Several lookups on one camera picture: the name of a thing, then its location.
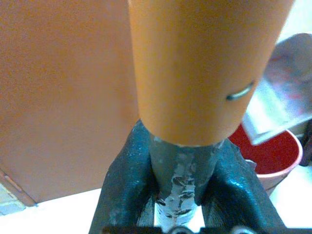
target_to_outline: red bucket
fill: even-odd
[[[297,137],[288,130],[254,146],[250,144],[240,125],[229,139],[240,148],[245,159],[257,163],[255,172],[268,195],[302,158],[302,146]]]

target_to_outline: orange pipe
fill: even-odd
[[[129,0],[140,117],[155,136],[209,145],[239,126],[293,0]]]

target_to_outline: gray metal shaft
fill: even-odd
[[[218,160],[222,142],[204,147],[183,147],[150,135],[152,168],[159,185],[156,216],[164,232],[187,225],[201,204]]]

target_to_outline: orange cylinder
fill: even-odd
[[[230,136],[293,0],[128,0],[140,117],[155,136],[188,146]]]

